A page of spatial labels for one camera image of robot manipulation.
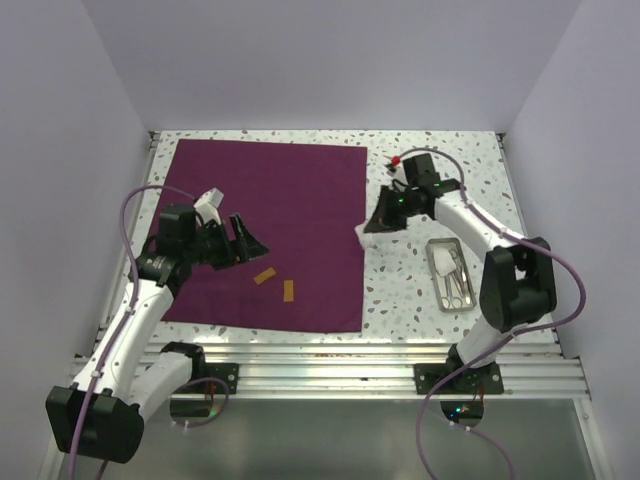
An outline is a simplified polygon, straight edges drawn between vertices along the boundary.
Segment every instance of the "speckled table surface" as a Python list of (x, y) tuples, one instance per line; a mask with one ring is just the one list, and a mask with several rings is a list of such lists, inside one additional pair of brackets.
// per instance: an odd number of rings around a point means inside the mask
[[(163, 183), (178, 141), (185, 139), (242, 140), (248, 142), (282, 142), (325, 145), (358, 145), (368, 149), (367, 213), (377, 201), (380, 186), (388, 182), (384, 170), (385, 156), (395, 155), (415, 146), (429, 146), (445, 151), (467, 170), (467, 187), (486, 210), (516, 231), (522, 226), (514, 195), (493, 132), (454, 131), (355, 131), (355, 130), (229, 130), (164, 131), (149, 174), (150, 183)], [(444, 177), (454, 175), (454, 168), (441, 160), (437, 167)], [(134, 233), (134, 251), (139, 251), (149, 233), (158, 192), (147, 192), (142, 199)], [(323, 335), (232, 328), (222, 325), (196, 325), (160, 322), (154, 341), (194, 341), (200, 343), (455, 343), (471, 328), (480, 309), (459, 314), (443, 313), (433, 288), (425, 247), (432, 238), (453, 236), (446, 227), (428, 217), (411, 219), (404, 232), (387, 234), (377, 249), (367, 249), (364, 270), (364, 309), (361, 333)], [(482, 263), (463, 244), (471, 281), (477, 291), (482, 277)], [(526, 336), (526, 343), (554, 343), (549, 330)]]

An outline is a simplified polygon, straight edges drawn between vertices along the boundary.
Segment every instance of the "purple cloth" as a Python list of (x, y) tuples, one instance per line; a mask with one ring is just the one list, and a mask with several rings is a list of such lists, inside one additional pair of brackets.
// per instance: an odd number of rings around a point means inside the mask
[[(165, 318), (360, 331), (364, 252), (353, 229), (365, 216), (366, 162), (362, 147), (180, 140), (165, 184), (196, 196), (219, 188), (227, 224), (240, 213), (271, 252), (227, 270), (196, 267)], [(158, 208), (170, 203), (184, 198), (163, 192)], [(230, 226), (228, 232), (233, 235)], [(269, 267), (276, 276), (256, 285), (253, 277)], [(292, 303), (283, 302), (284, 280), (294, 281)]]

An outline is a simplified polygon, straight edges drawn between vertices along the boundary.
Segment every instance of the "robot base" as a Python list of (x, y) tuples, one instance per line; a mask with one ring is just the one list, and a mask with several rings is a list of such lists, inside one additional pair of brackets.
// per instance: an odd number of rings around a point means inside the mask
[[(451, 373), (446, 363), (417, 363), (413, 366), (416, 392), (426, 395), (438, 381)], [(496, 362), (480, 368), (470, 368), (458, 375), (438, 390), (439, 395), (475, 395), (480, 386), (484, 386), (485, 395), (504, 393), (502, 374)]]

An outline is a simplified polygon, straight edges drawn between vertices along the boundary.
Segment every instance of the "yellow block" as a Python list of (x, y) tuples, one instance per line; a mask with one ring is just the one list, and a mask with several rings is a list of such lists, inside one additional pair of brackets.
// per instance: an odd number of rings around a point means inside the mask
[(293, 280), (284, 281), (284, 301), (293, 302)]
[(256, 284), (260, 285), (261, 283), (264, 283), (271, 277), (275, 276), (275, 274), (276, 271), (272, 267), (269, 267), (264, 272), (259, 273), (258, 275), (253, 277), (253, 281), (256, 282)]

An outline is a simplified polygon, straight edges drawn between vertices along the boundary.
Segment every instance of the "white wall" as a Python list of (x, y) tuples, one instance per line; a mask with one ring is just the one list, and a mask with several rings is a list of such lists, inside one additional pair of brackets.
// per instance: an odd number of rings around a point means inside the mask
[(148, 129), (506, 131), (579, 0), (83, 0)]
[(146, 133), (77, 0), (4, 0), (0, 66), (0, 470), (33, 479), (45, 398), (95, 333)]
[[(640, 4), (585, 0), (507, 135), (532, 234), (584, 277), (582, 316), (561, 332), (580, 355), (620, 479), (640, 472)], [(559, 313), (575, 306), (560, 279)]]

